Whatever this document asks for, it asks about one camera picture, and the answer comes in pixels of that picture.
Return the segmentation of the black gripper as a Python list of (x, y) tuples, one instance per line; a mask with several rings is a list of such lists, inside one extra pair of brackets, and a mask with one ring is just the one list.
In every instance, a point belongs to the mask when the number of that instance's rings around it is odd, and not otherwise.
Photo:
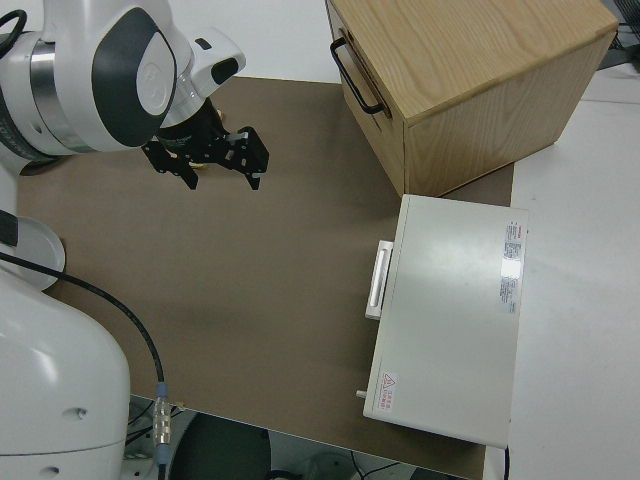
[(157, 173), (179, 177), (191, 190), (196, 189), (198, 176), (189, 162), (222, 159), (221, 165), (241, 173), (252, 190), (259, 189), (268, 169), (269, 152), (256, 130), (247, 126), (229, 134), (209, 98), (193, 116), (161, 128), (157, 138), (159, 142), (149, 141), (141, 147), (151, 166)]

